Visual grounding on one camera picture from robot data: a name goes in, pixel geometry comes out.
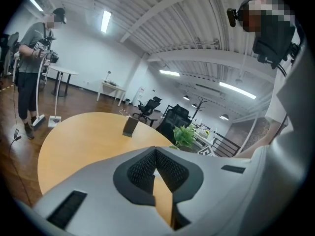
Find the white wall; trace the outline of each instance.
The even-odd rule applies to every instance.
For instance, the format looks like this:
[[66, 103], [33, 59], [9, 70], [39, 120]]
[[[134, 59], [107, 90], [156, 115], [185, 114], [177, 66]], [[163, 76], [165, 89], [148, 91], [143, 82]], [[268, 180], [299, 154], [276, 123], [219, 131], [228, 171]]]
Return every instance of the white wall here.
[[[101, 81], [111, 71], [108, 80], [123, 88], [128, 86], [131, 71], [135, 71], [139, 64], [139, 56], [122, 44], [95, 34], [75, 22], [69, 21], [53, 32], [57, 39], [53, 41], [51, 49], [59, 56], [56, 65], [79, 73], [71, 76], [71, 84], [98, 91]], [[56, 78], [56, 75], [56, 71], [49, 70], [49, 77]], [[114, 96], [109, 88], [104, 87], [103, 92]]]
[[[157, 96], [162, 99], [161, 104], [157, 107], [157, 110], [164, 113], [168, 105], [175, 106], [176, 104], [179, 104], [181, 107], [187, 109], [189, 111], [189, 115], [192, 117], [196, 108], [191, 105], [193, 103], [198, 103], [198, 100], [184, 100], [183, 93], [173, 85], [173, 82], [173, 80], [167, 79], [167, 75], [161, 75], [156, 69], [149, 67], [144, 76], [144, 81], [139, 84], [139, 86], [145, 87], [143, 100], [141, 101], [145, 104], [149, 99]], [[211, 129], [217, 129], [217, 132], [221, 135], [226, 135], [233, 119], [230, 118], [229, 121], [224, 121], [219, 118], [219, 116], [224, 114], [224, 112], [211, 107], [206, 103], [202, 106], [206, 108], [199, 111], [196, 118], [201, 118], [203, 124], [207, 125]]]
[[143, 101], [141, 100], [142, 103], [145, 104], [148, 100], [156, 96], [162, 99], [161, 104], [156, 109], [164, 113], [168, 105], [175, 106], [179, 104], [183, 106], [183, 95], [162, 76], [165, 75], [161, 75], [157, 70], [149, 67], [139, 87], [145, 87]]
[[124, 100], [129, 99], [130, 102], [132, 102], [140, 86], [142, 86], [143, 82], [146, 80], [146, 72], [149, 66], [149, 63], [146, 59], [147, 55], [145, 54], [142, 56], [142, 59], [139, 60], [138, 66], [134, 70], [130, 71], [129, 74], [132, 78], [130, 84], [126, 86], [127, 92]]
[[[191, 117], [196, 112], [196, 108], [191, 106], [194, 103], [198, 105], [199, 101], [191, 99], [190, 101], [186, 101], [184, 103], [184, 108], [189, 110], [189, 115]], [[207, 125], [211, 129], [217, 129], [218, 133], [225, 136], [232, 124], [233, 119], [230, 117], [229, 121], [222, 120], [219, 118], [219, 116], [224, 114], [224, 112], [207, 105], [207, 103], [203, 103], [201, 107], [205, 108], [196, 114], [195, 118], [197, 118], [197, 123], [199, 123], [199, 120], [202, 119], [201, 123]]]
[[21, 41], [28, 28], [36, 22], [37, 19], [24, 6], [21, 6], [12, 16], [3, 33], [11, 35], [18, 31], [18, 41]]

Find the round wooden table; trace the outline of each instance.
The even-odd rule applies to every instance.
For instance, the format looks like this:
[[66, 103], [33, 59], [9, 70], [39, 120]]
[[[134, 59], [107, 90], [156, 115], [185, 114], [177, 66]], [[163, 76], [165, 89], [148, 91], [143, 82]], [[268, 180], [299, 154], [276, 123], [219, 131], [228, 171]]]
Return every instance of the round wooden table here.
[[[86, 113], [59, 123], [45, 139], [38, 157], [42, 194], [88, 164], [140, 148], [171, 144], [142, 122], [138, 122], [132, 137], [124, 136], [126, 121], [122, 115]], [[153, 195], [158, 213], [170, 225], [172, 193], [161, 177], [155, 178]]]

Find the ceiling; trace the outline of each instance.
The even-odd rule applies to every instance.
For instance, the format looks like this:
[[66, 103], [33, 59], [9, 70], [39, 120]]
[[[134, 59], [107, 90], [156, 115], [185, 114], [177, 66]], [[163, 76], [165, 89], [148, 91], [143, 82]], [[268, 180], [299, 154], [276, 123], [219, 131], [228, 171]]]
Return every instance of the ceiling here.
[[[149, 54], [154, 69], [179, 72], [180, 77], [167, 79], [191, 98], [207, 98], [223, 114], [227, 110], [240, 118], [269, 105], [276, 72], [256, 61], [254, 34], [230, 27], [226, 16], [243, 0], [36, 1], [45, 12], [64, 7], [68, 19], [72, 15], [94, 29], [100, 29], [103, 10], [112, 12], [109, 36], [132, 41]], [[257, 98], [220, 87], [220, 81]]]

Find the potted plant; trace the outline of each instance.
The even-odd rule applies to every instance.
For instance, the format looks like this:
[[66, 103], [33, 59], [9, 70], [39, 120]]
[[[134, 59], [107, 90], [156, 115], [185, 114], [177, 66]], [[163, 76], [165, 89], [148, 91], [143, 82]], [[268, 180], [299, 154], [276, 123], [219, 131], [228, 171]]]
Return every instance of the potted plant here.
[[174, 138], [176, 140], [176, 144], [170, 145], [170, 148], [178, 149], [180, 146], [186, 146], [191, 148], [192, 143], [194, 141], [193, 136], [194, 136], [194, 131], [193, 127], [188, 127], [185, 128], [184, 126], [175, 127], [173, 129], [174, 132]]

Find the brick wall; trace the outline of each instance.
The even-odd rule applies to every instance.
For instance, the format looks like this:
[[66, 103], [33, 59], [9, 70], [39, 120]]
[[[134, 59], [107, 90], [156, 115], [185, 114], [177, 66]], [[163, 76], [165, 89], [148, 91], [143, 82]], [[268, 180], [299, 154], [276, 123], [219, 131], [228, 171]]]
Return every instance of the brick wall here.
[[[236, 143], [238, 146], [242, 146], [248, 133], [251, 130], [253, 122], [254, 120], [252, 119], [243, 122], [233, 123], [225, 137]], [[255, 128], [252, 131], [252, 134], [247, 141], [243, 151], [249, 148], [258, 140], [260, 140], [262, 137], [264, 137], [269, 129], [269, 126], [270, 123], [264, 117], [258, 118]]]

